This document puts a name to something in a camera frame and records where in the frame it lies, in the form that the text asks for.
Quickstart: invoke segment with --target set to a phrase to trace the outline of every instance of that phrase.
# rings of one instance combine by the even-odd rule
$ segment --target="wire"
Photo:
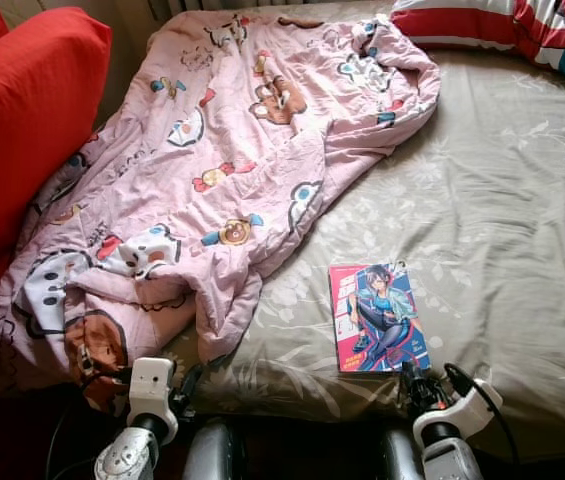
[[[83,467],[84,465],[88,465],[89,463],[95,462],[95,457],[87,458],[85,460],[80,460],[79,462],[75,462],[73,465],[69,465],[68,467],[63,468],[60,470],[53,480],[59,480],[61,477],[69,473],[71,470],[75,470],[76,468]]]
[[[91,383],[93,383],[98,378],[102,378],[102,377],[119,378],[120,376],[123,375],[123,372],[125,372],[125,370],[122,370],[121,372],[98,372],[95,375],[93,375],[92,377],[87,378],[86,381],[82,385],[80,385],[80,393],[81,394],[84,393],[84,391],[88,388],[88,386],[91,385]],[[47,455],[46,455],[46,469],[44,471],[45,480],[52,480],[51,479],[51,458],[53,456],[53,445],[55,444],[55,439],[57,438],[58,433],[60,432],[60,428],[62,427],[62,424],[66,420],[66,417],[69,415],[69,412],[71,411],[72,407],[73,407],[73,402],[69,402],[69,404],[66,406],[66,408],[62,412],[62,415],[60,415],[60,418],[58,419],[58,423],[55,425],[55,430],[53,431],[53,435],[51,436],[51,443],[49,445],[49,451],[47,452]],[[70,465],[67,468],[70,470],[72,468],[76,468],[78,466],[81,466],[82,464],[84,464],[86,462],[87,462],[87,460],[82,460],[81,462],[77,462],[73,465]],[[66,473],[67,468],[62,470],[60,472],[60,474],[64,475],[64,473]],[[61,476],[60,474],[53,477],[53,480],[55,480],[56,478]]]
[[[511,433],[511,429],[509,428],[509,425],[506,423],[506,420],[504,420],[504,417],[502,416],[502,413],[500,413],[500,410],[498,409],[498,407],[495,405],[495,403],[493,403],[493,400],[491,400],[491,397],[489,397],[489,394],[486,393],[484,391],[484,389],[480,385],[478,385],[477,382],[475,380],[473,380],[473,378],[471,378],[469,376],[468,373],[466,373],[464,370],[462,370],[457,365],[454,365],[453,363],[445,363],[444,364],[444,370],[446,370],[446,372],[447,372],[447,374],[449,374],[449,376],[453,376],[453,373],[451,373],[451,372],[454,372],[456,375],[463,377],[464,380],[469,382],[471,384],[471,386],[473,388],[475,388],[477,390],[477,392],[480,394],[480,396],[484,399],[484,401],[487,403],[487,405],[489,406],[489,408],[493,412],[493,415],[495,416],[495,418],[500,423],[500,426],[502,427],[504,434],[506,435],[506,439],[509,442],[509,447],[511,448],[511,460],[513,462],[513,465],[515,465],[516,467],[519,467],[520,466],[520,456],[518,455],[518,447],[515,444],[515,440],[513,439],[513,434]]]

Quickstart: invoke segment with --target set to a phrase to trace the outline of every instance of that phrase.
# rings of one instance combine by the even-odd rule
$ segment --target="beige bed sheet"
[[[273,11],[358,20],[390,4]],[[202,377],[199,412],[401,414],[397,376],[338,373],[327,267],[403,259],[434,373],[451,361],[490,379],[523,459],[565,455],[565,78],[485,51],[431,56],[437,113],[266,281],[241,345]],[[165,349],[179,376],[196,343],[190,329]],[[506,456],[503,439],[494,424],[473,444]]]

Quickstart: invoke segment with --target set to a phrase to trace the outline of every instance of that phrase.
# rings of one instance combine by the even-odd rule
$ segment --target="pink blanket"
[[[0,284],[0,393],[115,371],[194,318],[203,361],[230,353],[262,279],[438,90],[383,17],[171,20],[120,110],[34,200]],[[86,395],[110,410],[123,390],[101,378]]]

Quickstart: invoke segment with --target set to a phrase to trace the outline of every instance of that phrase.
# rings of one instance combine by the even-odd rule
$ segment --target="red sofa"
[[[44,12],[11,32],[0,17],[0,277],[29,200],[92,132],[110,47],[111,30],[78,8]],[[42,477],[66,403],[53,395],[0,400],[0,478]]]

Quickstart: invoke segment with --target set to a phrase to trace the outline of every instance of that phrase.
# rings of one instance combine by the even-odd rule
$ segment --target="manga book cover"
[[[430,367],[403,264],[331,266],[329,279],[340,371],[394,372],[409,360]]]

